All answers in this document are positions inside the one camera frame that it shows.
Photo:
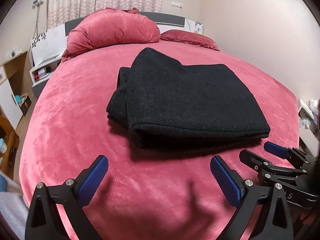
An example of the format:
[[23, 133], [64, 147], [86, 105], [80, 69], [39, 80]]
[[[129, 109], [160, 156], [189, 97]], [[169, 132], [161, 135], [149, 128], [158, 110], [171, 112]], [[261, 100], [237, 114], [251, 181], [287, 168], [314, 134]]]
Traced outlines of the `teal object in cabinet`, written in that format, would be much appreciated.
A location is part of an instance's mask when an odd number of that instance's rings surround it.
[[22, 104], [22, 98], [20, 95], [15, 95], [15, 100], [16, 100], [17, 104], [19, 104], [19, 105]]

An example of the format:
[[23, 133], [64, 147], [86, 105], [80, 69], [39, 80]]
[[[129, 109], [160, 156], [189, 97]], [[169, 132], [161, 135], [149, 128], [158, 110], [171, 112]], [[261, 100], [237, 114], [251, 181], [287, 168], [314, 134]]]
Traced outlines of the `large pink pillow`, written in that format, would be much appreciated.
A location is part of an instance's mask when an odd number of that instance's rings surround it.
[[71, 30], [61, 61], [118, 44], [157, 43], [160, 36], [157, 24], [137, 8], [100, 9], [87, 15]]

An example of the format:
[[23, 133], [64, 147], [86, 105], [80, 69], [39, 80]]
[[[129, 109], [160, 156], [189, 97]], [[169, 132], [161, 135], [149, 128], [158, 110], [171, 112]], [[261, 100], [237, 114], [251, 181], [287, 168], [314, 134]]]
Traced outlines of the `wooden white cabinet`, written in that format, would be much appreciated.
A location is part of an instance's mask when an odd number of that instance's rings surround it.
[[15, 96], [27, 93], [30, 99], [34, 97], [29, 70], [26, 51], [1, 64], [1, 115], [9, 120], [13, 128], [17, 128], [23, 116]]

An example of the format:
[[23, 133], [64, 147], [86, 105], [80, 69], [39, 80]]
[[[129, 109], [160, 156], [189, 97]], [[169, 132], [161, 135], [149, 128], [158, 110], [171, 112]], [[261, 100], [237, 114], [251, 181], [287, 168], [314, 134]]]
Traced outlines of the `black knitted garment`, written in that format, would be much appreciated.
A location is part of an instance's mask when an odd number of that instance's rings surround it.
[[271, 131], [253, 94], [227, 66], [185, 66], [152, 48], [120, 68], [106, 110], [134, 145], [148, 150], [224, 147]]

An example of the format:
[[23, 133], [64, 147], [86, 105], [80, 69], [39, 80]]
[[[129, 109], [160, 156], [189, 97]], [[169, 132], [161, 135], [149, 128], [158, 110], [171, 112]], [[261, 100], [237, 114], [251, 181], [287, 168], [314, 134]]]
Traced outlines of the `grey white headboard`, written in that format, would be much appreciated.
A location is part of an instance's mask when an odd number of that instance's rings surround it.
[[155, 22], [160, 33], [169, 30], [183, 30], [191, 33], [203, 34], [203, 23], [187, 19], [183, 16], [146, 11], [140, 11], [140, 14]]

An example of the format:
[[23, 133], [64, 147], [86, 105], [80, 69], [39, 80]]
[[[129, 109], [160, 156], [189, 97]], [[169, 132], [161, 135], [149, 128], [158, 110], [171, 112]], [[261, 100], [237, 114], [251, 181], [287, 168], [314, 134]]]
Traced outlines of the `flat pink pillow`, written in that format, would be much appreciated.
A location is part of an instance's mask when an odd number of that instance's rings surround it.
[[209, 37], [201, 34], [191, 33], [183, 30], [168, 30], [161, 34], [160, 39], [163, 41], [179, 42], [192, 44], [195, 46], [208, 48], [219, 51], [217, 44]]

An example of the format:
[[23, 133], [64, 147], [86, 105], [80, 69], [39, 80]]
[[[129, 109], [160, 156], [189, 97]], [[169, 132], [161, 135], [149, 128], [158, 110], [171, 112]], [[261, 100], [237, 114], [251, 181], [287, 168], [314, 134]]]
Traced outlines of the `pink bed cover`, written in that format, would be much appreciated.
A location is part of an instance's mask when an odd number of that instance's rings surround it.
[[239, 161], [249, 148], [278, 166], [262, 141], [226, 148], [201, 139], [149, 135], [133, 144], [127, 129], [107, 118], [119, 69], [130, 67], [144, 44], [92, 50], [59, 64], [32, 114], [19, 179], [29, 203], [36, 184], [59, 185], [99, 155], [109, 169], [85, 214], [103, 239], [215, 239], [232, 208], [210, 171], [213, 154], [244, 178], [257, 174]]

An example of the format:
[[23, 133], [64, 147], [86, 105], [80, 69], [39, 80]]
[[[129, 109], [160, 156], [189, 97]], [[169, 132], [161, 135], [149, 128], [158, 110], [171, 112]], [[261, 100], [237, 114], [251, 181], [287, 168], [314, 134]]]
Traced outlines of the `white grey nightstand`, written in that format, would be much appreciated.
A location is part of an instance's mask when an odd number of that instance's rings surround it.
[[61, 62], [67, 47], [67, 35], [64, 24], [35, 36], [31, 39], [31, 53], [34, 66], [29, 70], [32, 91], [37, 98], [46, 83]]

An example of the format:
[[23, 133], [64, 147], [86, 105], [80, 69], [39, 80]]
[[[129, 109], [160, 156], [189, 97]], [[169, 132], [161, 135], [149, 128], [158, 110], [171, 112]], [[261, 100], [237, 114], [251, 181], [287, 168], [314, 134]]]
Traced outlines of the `wall power socket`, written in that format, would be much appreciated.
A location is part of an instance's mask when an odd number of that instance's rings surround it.
[[183, 4], [178, 2], [171, 2], [171, 6], [177, 7], [177, 8], [183, 8]]

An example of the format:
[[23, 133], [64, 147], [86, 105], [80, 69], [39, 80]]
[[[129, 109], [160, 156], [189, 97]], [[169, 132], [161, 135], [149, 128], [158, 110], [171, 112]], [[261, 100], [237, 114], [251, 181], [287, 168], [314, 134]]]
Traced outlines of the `carved wooden chair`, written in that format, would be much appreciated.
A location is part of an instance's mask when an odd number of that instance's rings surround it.
[[1, 171], [9, 178], [14, 178], [16, 153], [20, 144], [19, 136], [7, 118], [1, 115], [1, 139], [7, 149], [1, 153]]

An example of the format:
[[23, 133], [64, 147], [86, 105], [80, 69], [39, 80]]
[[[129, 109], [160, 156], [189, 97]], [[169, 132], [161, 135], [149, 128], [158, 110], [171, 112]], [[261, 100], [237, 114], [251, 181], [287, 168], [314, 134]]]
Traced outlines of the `white side table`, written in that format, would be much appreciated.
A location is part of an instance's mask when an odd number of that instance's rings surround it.
[[319, 99], [298, 100], [299, 137], [309, 152], [319, 155]]

